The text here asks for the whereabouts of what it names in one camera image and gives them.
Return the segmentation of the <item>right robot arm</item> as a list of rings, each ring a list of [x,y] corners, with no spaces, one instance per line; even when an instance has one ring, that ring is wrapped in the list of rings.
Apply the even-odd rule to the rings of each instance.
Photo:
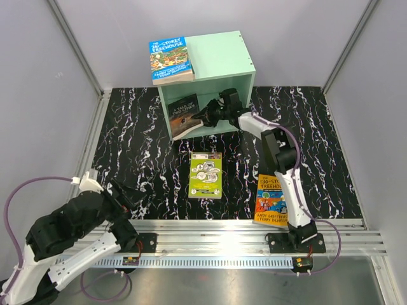
[[[235,128],[261,140],[268,168],[278,178],[288,212],[288,245],[295,252],[303,252],[318,232],[315,219],[306,203],[300,180],[300,147],[293,132],[278,123],[262,118],[242,105],[237,90],[226,89],[219,98],[212,99],[193,119],[206,127],[228,121]]]

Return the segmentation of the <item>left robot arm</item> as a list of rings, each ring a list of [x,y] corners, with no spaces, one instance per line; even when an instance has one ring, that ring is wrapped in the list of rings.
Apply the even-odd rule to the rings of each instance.
[[[1,282],[1,304],[52,304],[70,282],[97,261],[117,252],[143,250],[130,223],[134,203],[122,183],[112,191],[91,180],[81,192],[52,213],[40,217],[25,238],[12,275]],[[95,242],[58,263],[58,257],[107,221],[110,226]]]

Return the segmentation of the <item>dark Tale of Two Cities book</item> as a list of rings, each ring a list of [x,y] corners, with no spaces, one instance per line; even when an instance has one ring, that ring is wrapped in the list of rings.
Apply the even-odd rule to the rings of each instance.
[[[204,125],[202,120],[192,119],[194,115],[200,112],[196,93],[169,104],[168,112],[173,140],[179,140],[189,132]]]

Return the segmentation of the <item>lime green book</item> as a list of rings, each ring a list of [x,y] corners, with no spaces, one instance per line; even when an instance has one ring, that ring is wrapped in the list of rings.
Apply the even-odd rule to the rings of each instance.
[[[191,153],[188,198],[220,200],[222,174],[221,152]]]

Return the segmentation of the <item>blue 26-Storey Treehouse book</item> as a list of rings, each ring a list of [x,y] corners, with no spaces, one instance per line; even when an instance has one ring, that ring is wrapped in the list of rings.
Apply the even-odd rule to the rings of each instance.
[[[184,36],[150,41],[149,55],[155,86],[193,81]]]

